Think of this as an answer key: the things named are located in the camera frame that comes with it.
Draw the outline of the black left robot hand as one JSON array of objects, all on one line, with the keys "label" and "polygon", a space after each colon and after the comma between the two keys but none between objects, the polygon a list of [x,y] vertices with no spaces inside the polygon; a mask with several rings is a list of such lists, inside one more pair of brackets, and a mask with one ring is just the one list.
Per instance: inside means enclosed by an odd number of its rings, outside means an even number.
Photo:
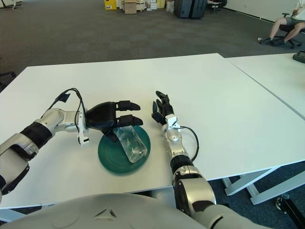
[{"label": "black left robot hand", "polygon": [[139,111],[139,105],[130,101],[105,102],[98,104],[86,112],[85,124],[89,129],[101,131],[107,138],[117,142],[114,129],[125,126],[141,126],[142,119],[131,114],[116,116],[117,111]]}]

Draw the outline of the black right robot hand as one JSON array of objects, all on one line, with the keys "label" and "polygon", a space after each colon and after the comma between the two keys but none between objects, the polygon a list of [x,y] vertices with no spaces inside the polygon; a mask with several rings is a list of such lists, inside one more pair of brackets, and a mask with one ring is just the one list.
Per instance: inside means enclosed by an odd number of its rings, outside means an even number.
[{"label": "black right robot hand", "polygon": [[160,91],[156,91],[156,95],[159,99],[153,101],[152,104],[152,118],[161,125],[165,125],[165,117],[168,115],[173,115],[173,107],[170,104],[170,99],[167,94],[163,94]]}]

